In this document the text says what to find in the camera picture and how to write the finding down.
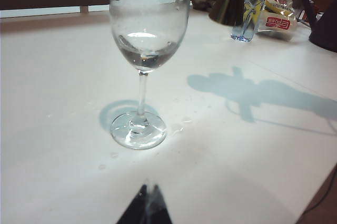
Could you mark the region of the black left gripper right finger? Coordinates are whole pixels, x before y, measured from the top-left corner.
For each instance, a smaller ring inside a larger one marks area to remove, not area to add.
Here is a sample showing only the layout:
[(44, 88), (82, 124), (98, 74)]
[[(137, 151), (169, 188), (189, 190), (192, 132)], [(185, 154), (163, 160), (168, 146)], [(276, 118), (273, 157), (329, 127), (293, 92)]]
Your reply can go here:
[(172, 224), (167, 205), (158, 184), (153, 186), (148, 196), (147, 223)]

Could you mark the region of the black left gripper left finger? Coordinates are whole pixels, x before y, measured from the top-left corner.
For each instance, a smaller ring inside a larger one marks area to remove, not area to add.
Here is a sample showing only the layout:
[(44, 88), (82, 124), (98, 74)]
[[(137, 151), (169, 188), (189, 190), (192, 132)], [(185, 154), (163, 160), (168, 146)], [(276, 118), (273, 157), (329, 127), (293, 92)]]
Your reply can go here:
[(149, 193), (147, 189), (147, 184), (142, 184), (142, 186), (116, 223), (147, 223), (146, 207), (149, 199)]

